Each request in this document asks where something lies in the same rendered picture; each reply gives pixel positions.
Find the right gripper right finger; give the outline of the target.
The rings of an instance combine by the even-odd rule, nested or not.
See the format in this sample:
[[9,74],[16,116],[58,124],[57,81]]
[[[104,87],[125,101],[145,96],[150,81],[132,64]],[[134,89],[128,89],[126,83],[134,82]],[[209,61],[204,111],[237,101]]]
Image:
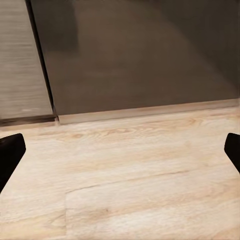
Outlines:
[[240,173],[240,135],[229,133],[225,141],[224,151]]

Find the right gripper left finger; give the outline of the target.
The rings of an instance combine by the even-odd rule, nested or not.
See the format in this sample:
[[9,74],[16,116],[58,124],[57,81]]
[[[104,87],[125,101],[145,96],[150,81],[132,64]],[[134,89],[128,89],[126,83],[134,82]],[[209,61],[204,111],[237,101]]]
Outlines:
[[26,152],[21,133],[0,138],[0,193]]

